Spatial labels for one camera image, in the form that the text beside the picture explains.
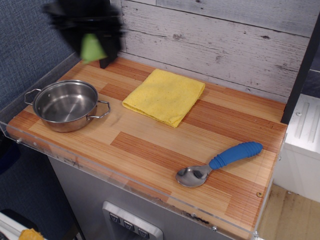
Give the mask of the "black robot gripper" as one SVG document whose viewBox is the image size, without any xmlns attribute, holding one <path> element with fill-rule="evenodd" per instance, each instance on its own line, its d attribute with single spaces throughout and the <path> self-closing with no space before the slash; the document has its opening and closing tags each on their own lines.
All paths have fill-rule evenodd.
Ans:
<svg viewBox="0 0 320 240">
<path fill-rule="evenodd" d="M 60 31 L 77 54 L 81 53 L 84 34 L 95 34 L 106 55 L 101 62 L 111 63 L 118 57 L 122 49 L 122 23 L 120 12 L 117 9 L 120 24 L 119 36 L 103 34 L 103 20 L 106 20 L 105 10 L 105 0 L 55 0 L 42 7 L 42 11 L 49 15 L 51 24 Z"/>
</svg>

